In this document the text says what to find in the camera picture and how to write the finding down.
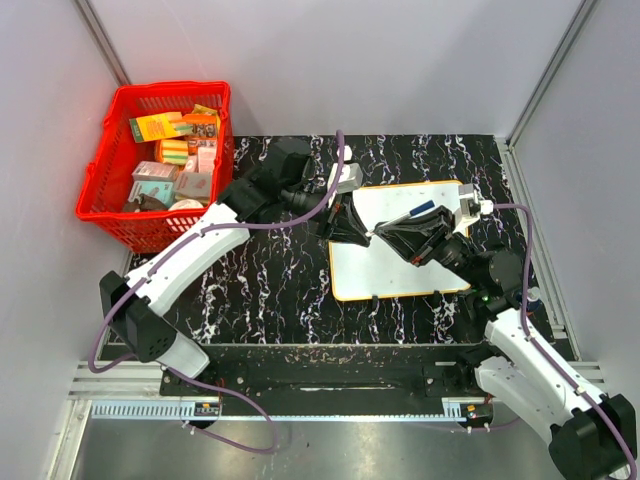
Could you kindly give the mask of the red plastic shopping basket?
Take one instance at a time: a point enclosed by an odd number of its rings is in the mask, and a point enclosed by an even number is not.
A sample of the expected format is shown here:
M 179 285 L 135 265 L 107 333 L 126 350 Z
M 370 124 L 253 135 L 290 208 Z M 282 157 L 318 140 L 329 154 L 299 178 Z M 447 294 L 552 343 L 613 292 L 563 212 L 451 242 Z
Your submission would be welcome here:
M 231 183 L 234 170 L 230 85 L 223 81 L 127 85 L 116 90 L 103 120 L 102 136 L 77 200 L 77 218 L 98 226 L 136 254 L 157 253 L 194 225 L 206 212 L 204 208 L 139 213 L 126 213 L 123 208 L 135 167 L 150 160 L 154 150 L 134 141 L 130 120 L 167 111 L 186 114 L 197 104 L 221 116 L 210 194 L 215 201 Z

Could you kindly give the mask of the small blue orange bottle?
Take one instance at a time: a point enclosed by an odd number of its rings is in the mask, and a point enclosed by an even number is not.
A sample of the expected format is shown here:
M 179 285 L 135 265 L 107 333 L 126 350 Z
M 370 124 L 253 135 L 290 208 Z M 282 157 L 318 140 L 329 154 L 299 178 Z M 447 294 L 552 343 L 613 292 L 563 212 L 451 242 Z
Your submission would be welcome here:
M 525 311 L 528 314 L 536 311 L 542 303 L 541 290 L 537 286 L 530 287 L 526 292 L 526 296 L 522 300 L 522 305 L 525 307 Z

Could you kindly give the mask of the pink white box in basket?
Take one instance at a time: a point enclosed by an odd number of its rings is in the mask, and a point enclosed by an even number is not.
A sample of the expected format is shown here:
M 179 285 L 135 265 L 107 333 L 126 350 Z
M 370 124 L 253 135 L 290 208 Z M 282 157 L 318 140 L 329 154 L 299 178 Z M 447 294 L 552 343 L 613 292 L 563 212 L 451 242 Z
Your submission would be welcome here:
M 197 149 L 198 172 L 212 174 L 215 170 L 216 156 L 215 146 L 199 146 Z

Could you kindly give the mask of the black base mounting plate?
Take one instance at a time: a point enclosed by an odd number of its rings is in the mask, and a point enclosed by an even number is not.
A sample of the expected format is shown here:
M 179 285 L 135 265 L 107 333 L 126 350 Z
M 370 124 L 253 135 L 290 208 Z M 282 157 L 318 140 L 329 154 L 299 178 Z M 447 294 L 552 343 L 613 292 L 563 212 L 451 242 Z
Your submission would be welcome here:
M 200 381 L 243 393 L 272 418 L 418 418 L 444 398 L 483 401 L 471 345 L 212 345 Z

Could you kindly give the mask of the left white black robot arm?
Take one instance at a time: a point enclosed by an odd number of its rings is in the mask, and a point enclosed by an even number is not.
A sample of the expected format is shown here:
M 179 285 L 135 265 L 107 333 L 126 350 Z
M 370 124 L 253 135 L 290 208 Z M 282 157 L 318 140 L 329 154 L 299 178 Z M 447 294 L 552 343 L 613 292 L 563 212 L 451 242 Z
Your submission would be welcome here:
M 113 331 L 129 357 L 155 362 L 182 375 L 195 395 L 211 392 L 217 373 L 208 354 L 164 318 L 182 292 L 220 258 L 261 231 L 312 222 L 322 240 L 368 247 L 371 236 L 353 193 L 362 174 L 351 160 L 343 132 L 336 133 L 337 161 L 327 190 L 303 190 L 311 165 L 307 143 L 283 137 L 266 159 L 232 181 L 204 215 L 143 266 L 126 276 L 107 273 L 99 283 L 102 331 Z

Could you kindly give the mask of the striped yellow orange sponge pack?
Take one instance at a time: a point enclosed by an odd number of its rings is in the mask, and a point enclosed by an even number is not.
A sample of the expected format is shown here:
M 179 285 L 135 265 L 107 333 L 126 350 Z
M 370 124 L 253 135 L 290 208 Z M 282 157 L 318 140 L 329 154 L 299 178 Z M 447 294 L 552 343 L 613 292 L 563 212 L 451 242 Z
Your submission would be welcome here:
M 159 163 L 184 166 L 189 159 L 188 142 L 171 139 L 158 140 L 155 145 L 154 158 Z

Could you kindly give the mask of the yellow green box in basket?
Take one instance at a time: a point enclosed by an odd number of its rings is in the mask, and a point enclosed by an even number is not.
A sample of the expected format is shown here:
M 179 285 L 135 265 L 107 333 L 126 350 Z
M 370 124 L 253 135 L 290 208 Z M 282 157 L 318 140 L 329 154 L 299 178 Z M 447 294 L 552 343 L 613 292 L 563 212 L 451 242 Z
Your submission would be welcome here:
M 182 136 L 186 123 L 180 112 L 165 112 L 132 118 L 129 126 L 134 141 L 145 143 Z

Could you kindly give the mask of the white round lid in basket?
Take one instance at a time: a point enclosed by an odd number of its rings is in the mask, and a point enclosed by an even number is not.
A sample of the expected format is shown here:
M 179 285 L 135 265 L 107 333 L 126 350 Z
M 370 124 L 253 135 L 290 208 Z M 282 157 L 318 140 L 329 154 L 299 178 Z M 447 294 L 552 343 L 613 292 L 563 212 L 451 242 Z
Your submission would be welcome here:
M 176 201 L 170 208 L 169 211 L 178 211 L 178 210 L 191 210 L 191 209 L 203 209 L 204 205 L 195 199 L 183 199 Z

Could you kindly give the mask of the grey pink box in basket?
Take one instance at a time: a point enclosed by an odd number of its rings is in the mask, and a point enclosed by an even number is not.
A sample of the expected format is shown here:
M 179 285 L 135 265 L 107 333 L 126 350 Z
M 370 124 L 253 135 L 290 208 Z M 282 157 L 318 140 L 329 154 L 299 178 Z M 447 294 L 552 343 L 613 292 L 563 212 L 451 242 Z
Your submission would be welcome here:
M 176 165 L 155 161 L 141 161 L 133 170 L 134 181 L 173 182 L 179 174 Z

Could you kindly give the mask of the teal box in basket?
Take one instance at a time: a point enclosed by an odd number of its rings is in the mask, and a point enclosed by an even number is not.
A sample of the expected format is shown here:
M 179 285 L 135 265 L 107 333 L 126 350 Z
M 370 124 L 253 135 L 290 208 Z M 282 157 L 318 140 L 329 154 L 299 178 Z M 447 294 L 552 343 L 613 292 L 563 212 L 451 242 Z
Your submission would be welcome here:
M 130 190 L 128 201 L 133 202 L 140 198 L 141 195 L 159 200 L 166 206 L 171 206 L 174 201 L 174 184 L 164 181 L 135 181 Z

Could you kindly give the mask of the brown pink box in basket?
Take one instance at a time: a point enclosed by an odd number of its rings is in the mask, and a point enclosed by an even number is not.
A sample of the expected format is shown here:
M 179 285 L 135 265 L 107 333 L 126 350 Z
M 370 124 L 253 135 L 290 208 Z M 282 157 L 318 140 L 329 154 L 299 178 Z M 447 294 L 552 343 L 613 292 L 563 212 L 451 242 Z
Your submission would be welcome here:
M 174 182 L 176 199 L 195 199 L 208 202 L 211 198 L 212 175 L 209 173 L 181 172 Z

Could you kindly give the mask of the orange snack packet in basket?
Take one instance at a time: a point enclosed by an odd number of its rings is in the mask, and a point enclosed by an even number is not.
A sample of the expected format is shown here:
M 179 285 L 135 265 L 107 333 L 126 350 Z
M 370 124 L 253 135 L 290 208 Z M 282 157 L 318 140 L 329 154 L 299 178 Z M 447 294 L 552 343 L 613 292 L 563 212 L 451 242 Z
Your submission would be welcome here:
M 201 104 L 195 104 L 190 113 L 182 120 L 191 127 L 191 136 L 198 138 L 216 138 L 219 134 L 221 119 L 219 112 Z

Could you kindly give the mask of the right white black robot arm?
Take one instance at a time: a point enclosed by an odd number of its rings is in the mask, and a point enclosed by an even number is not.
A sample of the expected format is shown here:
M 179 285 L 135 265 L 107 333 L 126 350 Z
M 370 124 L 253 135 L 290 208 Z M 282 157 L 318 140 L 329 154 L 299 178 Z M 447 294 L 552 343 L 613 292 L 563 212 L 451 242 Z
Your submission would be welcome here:
M 484 333 L 481 347 L 454 373 L 460 392 L 484 391 L 506 404 L 539 435 L 566 479 L 610 479 L 621 470 L 638 478 L 631 402 L 578 373 L 530 322 L 531 256 L 505 247 L 478 252 L 462 234 L 498 208 L 490 201 L 459 213 L 416 208 L 373 233 L 411 265 L 436 262 L 469 284 L 461 309 Z

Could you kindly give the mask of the white marker pen blue cap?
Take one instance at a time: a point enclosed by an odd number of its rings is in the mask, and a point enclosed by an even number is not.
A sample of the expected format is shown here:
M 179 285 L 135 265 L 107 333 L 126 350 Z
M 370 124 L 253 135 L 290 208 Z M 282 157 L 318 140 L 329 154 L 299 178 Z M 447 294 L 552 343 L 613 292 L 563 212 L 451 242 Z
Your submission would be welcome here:
M 396 224 L 398 224 L 398 223 L 400 223 L 400 222 L 402 222 L 404 220 L 408 220 L 408 219 L 411 219 L 413 217 L 418 216 L 419 214 L 425 213 L 427 210 L 430 210 L 430 209 L 432 209 L 434 207 L 435 207 L 434 201 L 433 200 L 428 200 L 428 201 L 426 201 L 426 202 L 414 207 L 413 209 L 411 209 L 411 210 L 409 210 L 409 211 L 397 216 L 396 218 L 393 218 L 393 219 L 388 220 L 386 222 L 382 222 L 382 223 L 377 224 L 372 230 L 370 230 L 370 231 L 368 231 L 366 233 L 366 236 L 367 237 L 372 237 L 372 236 L 376 235 L 377 232 L 380 229 L 384 228 L 384 227 L 396 225 Z

